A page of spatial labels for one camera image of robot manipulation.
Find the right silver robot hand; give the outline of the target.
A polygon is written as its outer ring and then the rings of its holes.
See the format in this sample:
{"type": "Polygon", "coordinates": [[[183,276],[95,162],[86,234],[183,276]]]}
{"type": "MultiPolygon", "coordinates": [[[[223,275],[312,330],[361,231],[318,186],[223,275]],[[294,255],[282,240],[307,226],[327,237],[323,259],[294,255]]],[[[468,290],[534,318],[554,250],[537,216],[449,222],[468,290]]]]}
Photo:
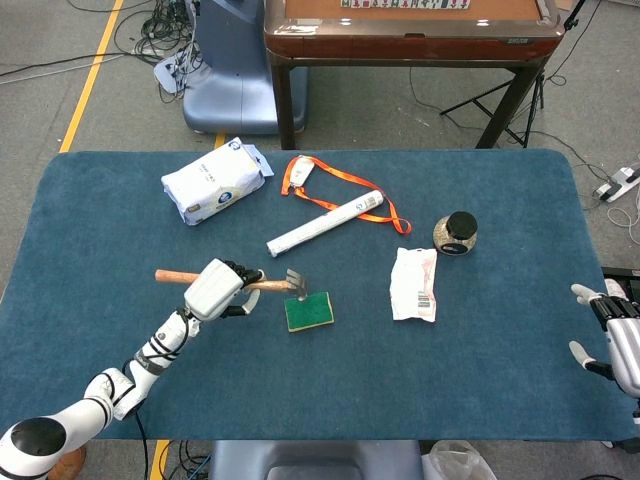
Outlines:
{"type": "Polygon", "coordinates": [[[612,294],[581,284],[570,289],[581,305],[591,308],[606,337],[610,362],[601,362],[587,353],[576,340],[569,349],[576,362],[587,371],[615,382],[628,396],[639,399],[639,304],[630,301],[613,281],[612,294]]]}

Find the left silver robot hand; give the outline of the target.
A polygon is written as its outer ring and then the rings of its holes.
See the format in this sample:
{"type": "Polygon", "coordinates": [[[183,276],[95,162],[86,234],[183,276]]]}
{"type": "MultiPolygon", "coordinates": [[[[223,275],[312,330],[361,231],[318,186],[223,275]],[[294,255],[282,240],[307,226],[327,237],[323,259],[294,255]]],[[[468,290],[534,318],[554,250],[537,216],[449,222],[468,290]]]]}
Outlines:
{"type": "Polygon", "coordinates": [[[264,278],[262,270],[247,269],[229,260],[212,260],[184,293],[185,306],[199,321],[249,315],[260,291],[249,293],[242,305],[231,302],[245,287],[264,278]]]}

